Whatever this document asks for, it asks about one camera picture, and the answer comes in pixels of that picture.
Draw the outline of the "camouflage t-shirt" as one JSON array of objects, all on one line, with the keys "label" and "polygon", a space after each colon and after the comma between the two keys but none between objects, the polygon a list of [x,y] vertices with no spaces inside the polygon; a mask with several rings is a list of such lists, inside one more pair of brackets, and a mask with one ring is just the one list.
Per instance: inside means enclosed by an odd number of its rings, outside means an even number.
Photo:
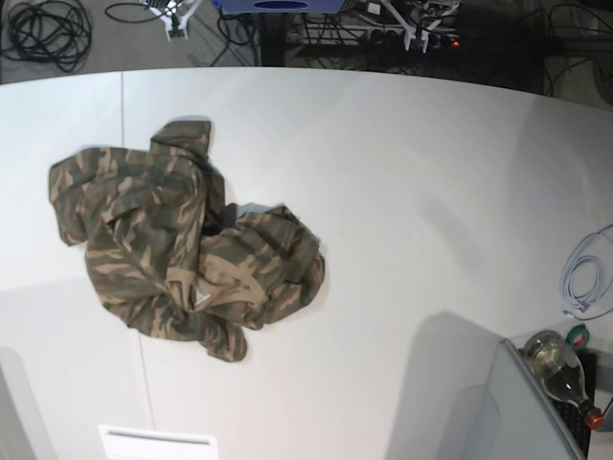
[{"label": "camouflage t-shirt", "polygon": [[207,119],[177,120],[145,150],[83,149],[50,168],[49,200],[107,311],[140,334],[238,362],[246,330],[314,300],[325,259],[287,207],[237,213],[226,203],[212,134]]}]

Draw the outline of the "black power strip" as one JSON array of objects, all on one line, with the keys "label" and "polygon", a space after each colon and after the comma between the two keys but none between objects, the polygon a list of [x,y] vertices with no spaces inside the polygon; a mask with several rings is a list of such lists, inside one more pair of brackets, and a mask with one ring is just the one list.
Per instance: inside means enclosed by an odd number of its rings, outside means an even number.
[{"label": "black power strip", "polygon": [[386,27],[375,28],[369,32],[369,39],[373,42],[381,42],[384,38],[397,39],[402,49],[422,54],[460,45],[460,36],[453,29],[430,31],[426,28],[418,30],[416,28]]}]

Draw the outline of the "blue box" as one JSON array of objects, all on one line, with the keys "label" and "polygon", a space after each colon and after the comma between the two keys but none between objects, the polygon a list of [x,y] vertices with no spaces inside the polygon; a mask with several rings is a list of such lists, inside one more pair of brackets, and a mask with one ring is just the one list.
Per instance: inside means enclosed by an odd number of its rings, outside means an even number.
[{"label": "blue box", "polygon": [[338,13],[354,7],[352,0],[220,0],[215,1],[228,13],[314,12]]}]

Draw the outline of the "white paper sheet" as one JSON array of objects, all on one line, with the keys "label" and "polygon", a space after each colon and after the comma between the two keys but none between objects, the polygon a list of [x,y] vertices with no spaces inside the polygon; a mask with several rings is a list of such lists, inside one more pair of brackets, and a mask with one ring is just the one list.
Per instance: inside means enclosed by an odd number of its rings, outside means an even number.
[{"label": "white paper sheet", "polygon": [[107,459],[217,460],[214,436],[100,425]]}]

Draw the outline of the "clear glass bottle red cap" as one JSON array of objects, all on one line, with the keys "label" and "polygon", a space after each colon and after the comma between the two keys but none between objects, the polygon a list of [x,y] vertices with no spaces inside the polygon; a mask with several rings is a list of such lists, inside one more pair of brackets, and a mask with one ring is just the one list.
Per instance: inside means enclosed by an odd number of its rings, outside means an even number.
[{"label": "clear glass bottle red cap", "polygon": [[602,425],[602,411],[586,394],[579,357],[560,333],[536,333],[524,345],[523,355],[550,398],[576,407],[590,429],[597,430]]}]

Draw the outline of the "green tape roll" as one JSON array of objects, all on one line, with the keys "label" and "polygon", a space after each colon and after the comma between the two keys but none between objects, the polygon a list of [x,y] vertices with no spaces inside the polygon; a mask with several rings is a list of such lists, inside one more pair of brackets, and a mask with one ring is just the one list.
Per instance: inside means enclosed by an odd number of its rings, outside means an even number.
[{"label": "green tape roll", "polygon": [[566,342],[574,350],[584,349],[590,340],[590,332],[587,327],[581,323],[573,327],[566,335]]}]

